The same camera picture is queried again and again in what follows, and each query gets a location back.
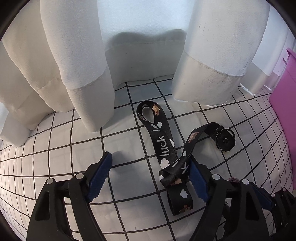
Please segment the pink plastic bin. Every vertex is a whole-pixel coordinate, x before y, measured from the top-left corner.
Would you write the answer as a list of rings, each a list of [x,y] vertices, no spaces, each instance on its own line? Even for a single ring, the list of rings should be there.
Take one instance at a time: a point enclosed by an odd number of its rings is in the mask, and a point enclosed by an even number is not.
[[[292,163],[295,163],[296,146],[296,68],[295,52],[287,49],[288,58],[285,71],[269,98],[269,102],[276,112],[287,139]]]

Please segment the white curtain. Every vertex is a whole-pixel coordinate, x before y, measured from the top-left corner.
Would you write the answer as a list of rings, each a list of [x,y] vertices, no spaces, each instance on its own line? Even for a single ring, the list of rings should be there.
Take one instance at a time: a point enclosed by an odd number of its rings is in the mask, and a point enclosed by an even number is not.
[[[294,32],[295,1],[1,1],[1,139],[71,110],[97,132],[129,81],[171,75],[203,105],[257,93]]]

